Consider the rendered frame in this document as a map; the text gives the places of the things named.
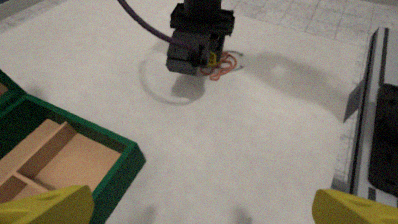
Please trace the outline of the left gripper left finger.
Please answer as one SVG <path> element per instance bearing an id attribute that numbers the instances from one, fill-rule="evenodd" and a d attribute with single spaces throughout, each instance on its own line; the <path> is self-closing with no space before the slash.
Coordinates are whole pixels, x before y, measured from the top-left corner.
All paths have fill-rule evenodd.
<path id="1" fill-rule="evenodd" d="M 89 224 L 94 201 L 88 185 L 72 185 L 0 204 L 0 224 Z"/>

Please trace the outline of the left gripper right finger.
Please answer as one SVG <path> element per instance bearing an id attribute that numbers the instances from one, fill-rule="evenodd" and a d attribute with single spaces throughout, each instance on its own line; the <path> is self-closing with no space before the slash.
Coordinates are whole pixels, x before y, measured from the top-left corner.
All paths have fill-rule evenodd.
<path id="1" fill-rule="evenodd" d="M 318 189 L 311 207 L 315 224 L 398 224 L 398 208 L 333 189 Z"/>

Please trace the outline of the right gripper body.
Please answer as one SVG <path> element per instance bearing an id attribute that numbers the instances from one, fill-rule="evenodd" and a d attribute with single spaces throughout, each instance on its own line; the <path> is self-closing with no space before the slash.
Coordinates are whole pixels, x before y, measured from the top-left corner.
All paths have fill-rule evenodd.
<path id="1" fill-rule="evenodd" d="M 234 30 L 236 18 L 234 10 L 221 9 L 222 0 L 183 0 L 183 2 L 177 3 L 170 14 L 170 28 L 175 29 L 182 19 L 199 24 L 214 23 L 215 29 L 209 38 L 209 51 L 216 54 L 216 62 L 220 62 L 225 37 L 228 35 L 231 37 Z"/>

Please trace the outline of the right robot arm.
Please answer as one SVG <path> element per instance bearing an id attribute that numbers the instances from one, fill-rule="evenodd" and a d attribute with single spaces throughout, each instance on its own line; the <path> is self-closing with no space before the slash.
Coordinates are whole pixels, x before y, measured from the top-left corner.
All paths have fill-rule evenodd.
<path id="1" fill-rule="evenodd" d="M 171 37 L 195 47 L 199 64 L 196 67 L 192 63 L 194 53 L 169 43 L 165 63 L 169 72 L 196 76 L 198 67 L 207 68 L 209 38 L 214 29 L 214 23 L 181 20 Z M 373 187 L 398 197 L 397 85 L 385 83 L 378 90 L 368 180 Z"/>

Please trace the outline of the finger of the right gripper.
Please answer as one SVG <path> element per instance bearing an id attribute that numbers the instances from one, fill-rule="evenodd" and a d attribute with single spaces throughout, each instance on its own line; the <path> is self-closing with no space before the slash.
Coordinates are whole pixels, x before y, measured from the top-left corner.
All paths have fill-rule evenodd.
<path id="1" fill-rule="evenodd" d="M 217 65 L 217 64 L 219 64 L 220 62 L 216 62 L 216 54 L 214 54 L 212 51 L 210 51 L 210 57 L 211 58 L 209 58 L 209 62 L 208 62 L 208 66 L 207 66 L 207 68 L 209 68 L 209 67 L 212 67 L 212 66 L 214 66 L 214 65 Z"/>

